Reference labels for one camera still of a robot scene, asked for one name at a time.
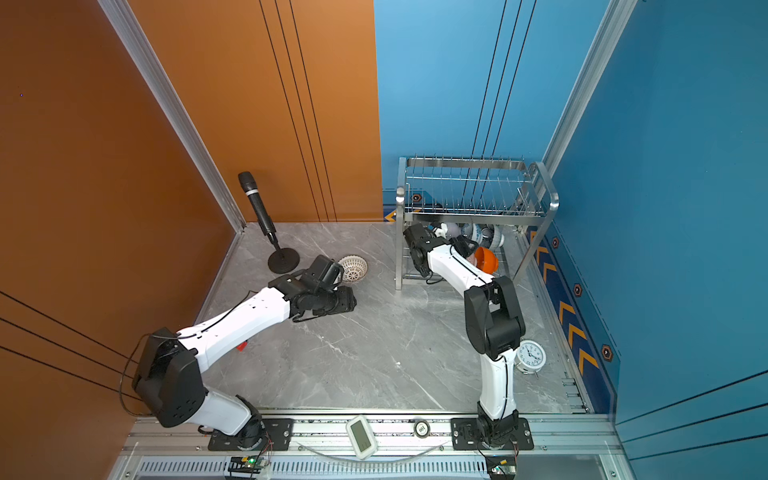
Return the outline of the white red patterned bowl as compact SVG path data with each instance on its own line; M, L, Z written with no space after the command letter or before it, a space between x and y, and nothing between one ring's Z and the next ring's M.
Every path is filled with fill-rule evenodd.
M343 283L355 283L362 280L368 272L367 261L359 255L347 255L339 260L343 269L341 281Z

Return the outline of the dark flower-shaped bowl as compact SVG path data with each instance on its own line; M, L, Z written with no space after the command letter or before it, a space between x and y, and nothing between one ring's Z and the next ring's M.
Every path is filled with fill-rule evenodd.
M505 242L505 236L503 233L503 229L498 225L493 225L493 235L491 239L491 250L497 250L500 249Z

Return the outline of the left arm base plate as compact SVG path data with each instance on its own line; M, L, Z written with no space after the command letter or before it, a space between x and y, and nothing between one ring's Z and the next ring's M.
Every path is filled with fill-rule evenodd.
M256 453L266 447L276 451L288 451L293 435L294 420L291 418L266 418L262 421L258 441L249 448L241 445L237 436L227 436L215 430L210 436L207 449L209 451L254 451Z

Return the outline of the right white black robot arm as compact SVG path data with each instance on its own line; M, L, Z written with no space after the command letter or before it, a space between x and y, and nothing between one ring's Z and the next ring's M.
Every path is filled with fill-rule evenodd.
M446 239L414 223L403 237L419 274L427 280L439 276L463 297L466 335L480 355L478 441L492 449L532 449L514 398L513 370L526 325L513 281L472 263L480 244L464 235Z

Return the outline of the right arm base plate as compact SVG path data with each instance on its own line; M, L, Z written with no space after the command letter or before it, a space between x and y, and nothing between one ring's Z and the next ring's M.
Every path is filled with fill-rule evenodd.
M534 440L526 418L512 416L500 421L480 418L452 418L453 449L530 451Z

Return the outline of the orange bowl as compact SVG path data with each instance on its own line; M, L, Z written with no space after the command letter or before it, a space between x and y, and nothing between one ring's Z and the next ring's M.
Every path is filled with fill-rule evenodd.
M475 266L484 273L494 274L499 268L498 257L488 248L478 247L473 259Z

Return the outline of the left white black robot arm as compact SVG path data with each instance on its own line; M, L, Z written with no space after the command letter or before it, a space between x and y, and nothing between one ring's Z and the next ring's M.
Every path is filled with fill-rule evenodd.
M309 268L274 279L207 321L178 332L162 328L148 334L132 381L134 392L165 428L193 424L242 451L263 449L268 433L258 409L240 395L207 386L203 374L272 326L353 311L356 299L342 283L344 273L340 263L319 255Z

